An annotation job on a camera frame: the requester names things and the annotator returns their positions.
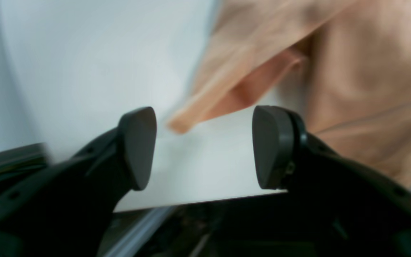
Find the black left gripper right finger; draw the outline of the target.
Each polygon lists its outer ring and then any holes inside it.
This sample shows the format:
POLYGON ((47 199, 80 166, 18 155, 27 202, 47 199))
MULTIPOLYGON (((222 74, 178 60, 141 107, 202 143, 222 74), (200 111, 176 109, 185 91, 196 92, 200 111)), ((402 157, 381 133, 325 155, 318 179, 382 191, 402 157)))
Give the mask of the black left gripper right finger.
POLYGON ((261 189, 285 189, 319 212, 352 256, 411 257, 411 192, 343 158, 295 112, 256 106, 253 154, 261 189))

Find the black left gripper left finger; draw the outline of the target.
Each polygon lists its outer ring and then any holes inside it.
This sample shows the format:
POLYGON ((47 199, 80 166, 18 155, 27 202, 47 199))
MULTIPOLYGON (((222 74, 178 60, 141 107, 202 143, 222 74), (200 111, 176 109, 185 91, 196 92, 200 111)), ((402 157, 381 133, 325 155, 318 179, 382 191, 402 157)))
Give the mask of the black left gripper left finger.
POLYGON ((2 192, 0 257, 96 256, 119 200, 147 187, 156 136, 154 109, 135 109, 69 160, 2 192))

